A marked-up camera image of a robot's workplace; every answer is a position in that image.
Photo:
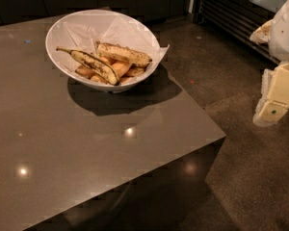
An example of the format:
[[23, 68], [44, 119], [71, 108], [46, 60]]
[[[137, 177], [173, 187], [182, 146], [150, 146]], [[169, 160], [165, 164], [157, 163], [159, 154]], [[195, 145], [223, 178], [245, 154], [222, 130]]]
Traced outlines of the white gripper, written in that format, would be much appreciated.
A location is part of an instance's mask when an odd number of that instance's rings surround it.
[[[289, 61], [289, 0], [273, 19], [250, 35], [250, 40], [257, 44], [267, 43], [272, 57]], [[282, 62], [274, 70], [264, 70], [261, 94], [253, 123], [260, 127], [277, 124], [289, 110], [289, 62]]]

